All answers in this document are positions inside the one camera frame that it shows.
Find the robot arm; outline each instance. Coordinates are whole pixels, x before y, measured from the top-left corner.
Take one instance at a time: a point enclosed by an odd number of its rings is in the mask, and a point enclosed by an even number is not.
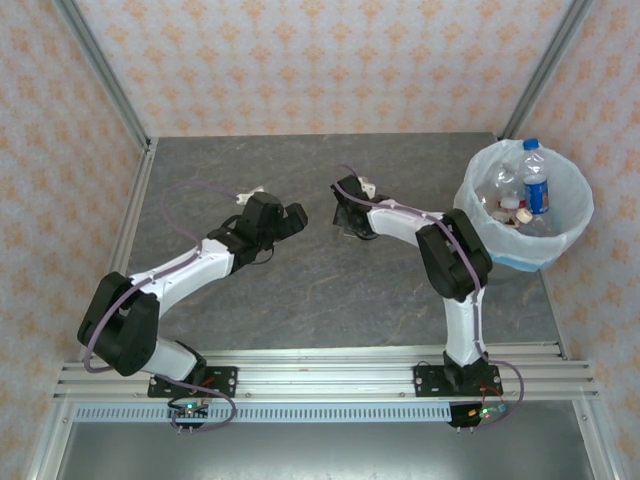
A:
[[[363,240],[372,240],[379,234],[389,235],[420,249],[429,280],[443,297],[445,305],[447,344],[444,375],[457,391],[462,391],[465,384],[473,383],[472,377],[477,378],[476,372],[486,366],[476,346],[478,342],[481,350],[485,351],[481,318],[477,319],[479,331],[476,338],[473,280],[447,237],[432,219],[441,221],[453,233],[478,275],[482,286],[477,296],[480,315],[484,287],[492,263],[469,219],[461,210],[443,214],[407,208],[388,197],[376,196],[375,186],[355,175],[337,183],[349,196],[379,206],[357,203],[332,185],[338,201],[334,224],[345,227]]]
[[[142,283],[110,318],[98,338],[95,353],[123,376],[144,371],[201,385],[206,362],[186,345],[159,338],[158,320],[202,286],[235,273],[254,262],[259,252],[272,250],[276,242],[302,231],[307,221],[300,204],[284,208],[269,193],[253,193],[242,214],[209,233],[201,246],[130,278],[117,272],[104,277],[78,330],[78,340],[86,346],[108,309],[125,292]],[[155,279],[192,257],[188,265]]]

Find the plastic bag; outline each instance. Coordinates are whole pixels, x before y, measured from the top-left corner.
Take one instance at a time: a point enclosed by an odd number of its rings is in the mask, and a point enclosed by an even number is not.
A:
[[[522,140],[502,140],[479,151],[471,159],[454,206],[471,220],[495,263],[525,272],[550,266],[584,232],[593,215],[593,195],[578,167],[559,153],[540,146],[549,183],[549,211],[555,237],[529,237],[489,216],[475,193],[496,163],[517,164],[522,158]]]

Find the wallpaper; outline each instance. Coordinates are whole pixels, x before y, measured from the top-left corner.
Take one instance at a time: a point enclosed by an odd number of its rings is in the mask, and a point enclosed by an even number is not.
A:
[[[151,136],[502,130],[570,0],[79,0]]]
[[[23,479],[139,156],[51,0],[0,2],[0,465]]]
[[[534,135],[575,161],[593,188],[586,235],[547,279],[571,354],[594,361],[629,478],[640,478],[638,8],[594,3],[525,126],[523,136]]]

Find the bottle label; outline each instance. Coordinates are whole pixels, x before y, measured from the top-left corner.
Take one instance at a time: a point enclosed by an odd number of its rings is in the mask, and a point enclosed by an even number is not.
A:
[[[524,191],[527,208],[531,213],[540,215],[549,211],[549,187],[546,178],[538,183],[525,183]]]

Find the patterned wallpaper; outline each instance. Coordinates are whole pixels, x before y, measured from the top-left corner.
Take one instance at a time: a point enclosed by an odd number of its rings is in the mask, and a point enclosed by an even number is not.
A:
[[[574,160],[593,188],[596,211],[586,235],[547,278],[572,355],[594,360],[629,478],[640,478],[637,6],[594,3],[524,128],[524,137],[533,135]]]
[[[151,136],[500,131],[570,0],[79,0]]]
[[[0,465],[25,478],[139,152],[51,0],[0,2]]]

